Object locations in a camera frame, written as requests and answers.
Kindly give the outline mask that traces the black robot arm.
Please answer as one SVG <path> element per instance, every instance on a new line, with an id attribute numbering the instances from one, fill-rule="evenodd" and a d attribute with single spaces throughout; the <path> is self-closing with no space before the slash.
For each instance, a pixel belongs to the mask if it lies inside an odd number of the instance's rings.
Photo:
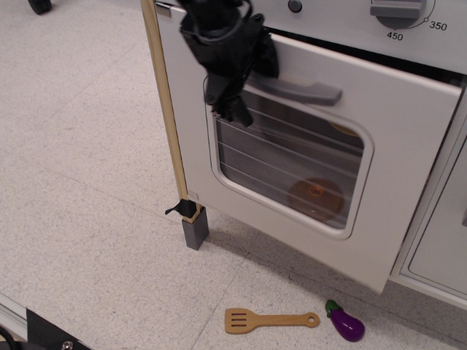
<path id="1" fill-rule="evenodd" d="M 205 103 L 218 117 L 243 126 L 253 119 L 241 97 L 251 72 L 279 76 L 279 62 L 265 17 L 250 1 L 180 1 L 180 32 L 207 73 Z"/>

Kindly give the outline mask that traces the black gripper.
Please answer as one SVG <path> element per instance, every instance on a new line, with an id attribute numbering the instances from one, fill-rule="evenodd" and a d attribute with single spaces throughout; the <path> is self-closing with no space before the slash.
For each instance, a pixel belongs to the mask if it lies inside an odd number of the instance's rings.
<path id="1" fill-rule="evenodd" d="M 224 34 L 202 31 L 191 15 L 186 15 L 180 32 L 195 59 L 207 72 L 205 101 L 214 116 L 244 127 L 253 123 L 241 97 L 251 72 L 265 77 L 279 76 L 279 61 L 274 41 L 264 26 L 265 17 L 236 16 Z"/>

